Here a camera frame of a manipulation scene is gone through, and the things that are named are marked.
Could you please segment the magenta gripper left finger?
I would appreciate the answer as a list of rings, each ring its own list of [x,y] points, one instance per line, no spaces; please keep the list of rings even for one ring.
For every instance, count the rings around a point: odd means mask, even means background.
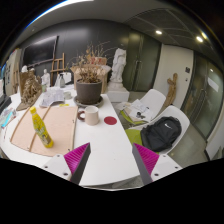
[[[90,152],[90,144],[86,143],[64,155],[65,161],[72,174],[70,179],[72,183],[76,185],[80,183]]]

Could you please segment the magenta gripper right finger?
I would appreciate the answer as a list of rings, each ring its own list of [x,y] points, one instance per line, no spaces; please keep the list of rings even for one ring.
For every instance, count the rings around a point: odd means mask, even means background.
[[[159,155],[137,143],[134,143],[132,146],[132,154],[135,158],[143,184],[148,185],[152,183],[151,174],[159,159]]]

